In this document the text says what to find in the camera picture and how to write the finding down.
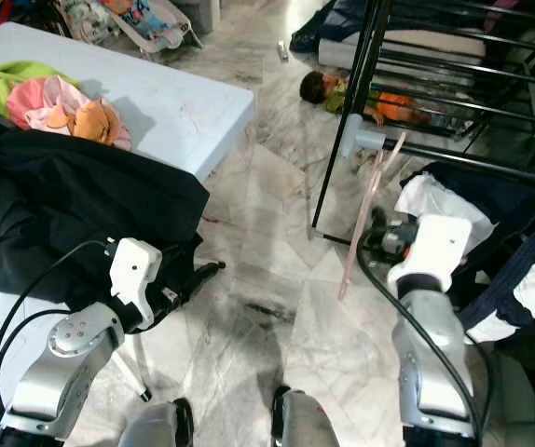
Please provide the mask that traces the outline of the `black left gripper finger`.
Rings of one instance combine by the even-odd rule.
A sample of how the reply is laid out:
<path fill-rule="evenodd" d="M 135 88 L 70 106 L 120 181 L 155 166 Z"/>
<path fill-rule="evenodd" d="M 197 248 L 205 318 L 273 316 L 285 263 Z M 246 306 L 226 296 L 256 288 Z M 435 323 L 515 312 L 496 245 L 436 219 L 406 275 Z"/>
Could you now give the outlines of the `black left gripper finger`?
<path fill-rule="evenodd" d="M 206 263 L 200 265 L 199 268 L 196 268 L 196 271 L 191 274 L 189 279 L 184 282 L 184 290 L 198 290 L 200 286 L 207 282 L 208 280 L 213 279 L 217 273 L 226 269 L 226 263 Z"/>

